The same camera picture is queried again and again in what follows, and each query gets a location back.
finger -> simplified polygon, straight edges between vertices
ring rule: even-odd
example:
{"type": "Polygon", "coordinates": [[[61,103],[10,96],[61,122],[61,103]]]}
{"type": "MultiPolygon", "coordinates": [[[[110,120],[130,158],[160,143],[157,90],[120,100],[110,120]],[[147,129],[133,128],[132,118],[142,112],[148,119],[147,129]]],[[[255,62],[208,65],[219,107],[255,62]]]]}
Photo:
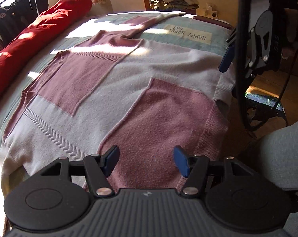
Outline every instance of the finger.
{"type": "Polygon", "coordinates": [[[291,47],[284,47],[282,49],[282,58],[287,60],[289,57],[294,57],[298,49],[298,42],[294,42],[291,47]]]}
{"type": "Polygon", "coordinates": [[[286,37],[289,42],[294,42],[298,26],[298,11],[285,9],[287,14],[286,37]]]}

patterned fabric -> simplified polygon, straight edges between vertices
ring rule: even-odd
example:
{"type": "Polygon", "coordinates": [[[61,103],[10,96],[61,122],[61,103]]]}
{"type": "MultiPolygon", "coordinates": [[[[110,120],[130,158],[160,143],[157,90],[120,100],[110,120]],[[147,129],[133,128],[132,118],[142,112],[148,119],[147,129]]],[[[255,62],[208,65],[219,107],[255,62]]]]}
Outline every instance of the patterned fabric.
{"type": "Polygon", "coordinates": [[[251,118],[252,120],[264,121],[273,117],[281,117],[285,120],[286,126],[288,125],[285,110],[281,102],[277,105],[275,110],[269,108],[273,107],[277,102],[276,97],[248,92],[246,92],[245,96],[247,98],[247,108],[255,109],[255,114],[251,118]]]}

red pillow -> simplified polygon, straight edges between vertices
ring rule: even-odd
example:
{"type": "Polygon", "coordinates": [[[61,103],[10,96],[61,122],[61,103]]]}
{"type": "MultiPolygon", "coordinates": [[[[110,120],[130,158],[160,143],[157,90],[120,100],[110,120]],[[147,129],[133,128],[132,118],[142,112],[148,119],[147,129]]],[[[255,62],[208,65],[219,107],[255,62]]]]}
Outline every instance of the red pillow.
{"type": "Polygon", "coordinates": [[[91,0],[60,0],[0,52],[0,97],[26,63],[92,7],[91,0]]]}

wooden chair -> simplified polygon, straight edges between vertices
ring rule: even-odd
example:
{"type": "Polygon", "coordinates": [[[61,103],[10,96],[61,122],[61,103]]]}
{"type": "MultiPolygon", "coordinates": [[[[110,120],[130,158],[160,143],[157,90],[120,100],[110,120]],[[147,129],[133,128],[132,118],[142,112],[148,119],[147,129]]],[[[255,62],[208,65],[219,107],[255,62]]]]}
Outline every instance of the wooden chair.
{"type": "Polygon", "coordinates": [[[153,8],[150,7],[150,0],[144,0],[146,11],[154,11],[153,8]]]}

white fabric patch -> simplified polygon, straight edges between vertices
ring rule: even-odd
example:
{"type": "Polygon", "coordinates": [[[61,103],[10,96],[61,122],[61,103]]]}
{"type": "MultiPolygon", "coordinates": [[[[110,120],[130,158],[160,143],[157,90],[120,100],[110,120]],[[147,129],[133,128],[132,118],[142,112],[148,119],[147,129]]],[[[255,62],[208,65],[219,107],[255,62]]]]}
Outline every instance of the white fabric patch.
{"type": "Polygon", "coordinates": [[[179,27],[174,25],[166,25],[164,27],[168,34],[180,36],[195,42],[210,44],[212,42],[212,33],[199,31],[187,27],[179,27]]]}

